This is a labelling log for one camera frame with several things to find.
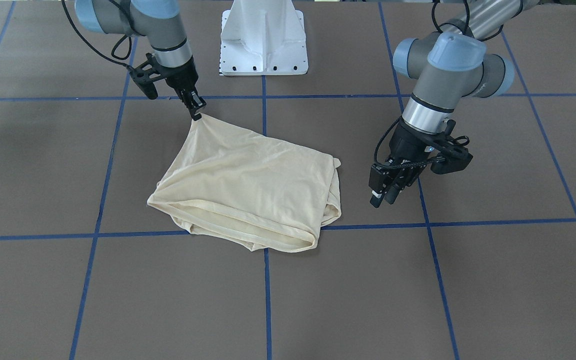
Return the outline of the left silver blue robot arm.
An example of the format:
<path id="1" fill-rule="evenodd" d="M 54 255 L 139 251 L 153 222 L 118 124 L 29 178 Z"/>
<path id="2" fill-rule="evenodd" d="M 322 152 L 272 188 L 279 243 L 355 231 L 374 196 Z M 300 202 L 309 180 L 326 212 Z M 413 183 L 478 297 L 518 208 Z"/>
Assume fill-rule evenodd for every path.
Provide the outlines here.
<path id="1" fill-rule="evenodd" d="M 464 13 L 434 21 L 425 38 L 403 39 L 392 56 L 396 73 L 416 84 L 402 114 L 386 130 L 390 153 L 370 169 L 370 203 L 393 204 L 399 193 L 429 167 L 435 174 L 467 168 L 473 159 L 467 136 L 453 137 L 454 111 L 462 98 L 491 98 L 504 94 L 515 79 L 512 62 L 490 54 L 487 41 L 503 25 L 537 6 L 536 0 L 477 0 L 464 3 Z"/>

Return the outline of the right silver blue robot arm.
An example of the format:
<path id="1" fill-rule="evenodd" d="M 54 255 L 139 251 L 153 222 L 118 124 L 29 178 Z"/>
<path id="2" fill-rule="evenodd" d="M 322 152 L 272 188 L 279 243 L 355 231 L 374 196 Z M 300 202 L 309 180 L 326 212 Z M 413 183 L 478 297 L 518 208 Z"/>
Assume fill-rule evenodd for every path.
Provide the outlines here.
<path id="1" fill-rule="evenodd" d="M 123 66 L 149 100 L 156 100 L 155 83 L 164 80 L 183 102 L 194 121 L 199 120 L 206 101 L 199 95 L 194 53 L 176 0 L 76 0 L 75 14 L 82 27 L 100 34 L 121 35 L 122 40 L 144 37 L 152 53 L 144 63 L 131 66 L 126 56 L 109 61 Z"/>

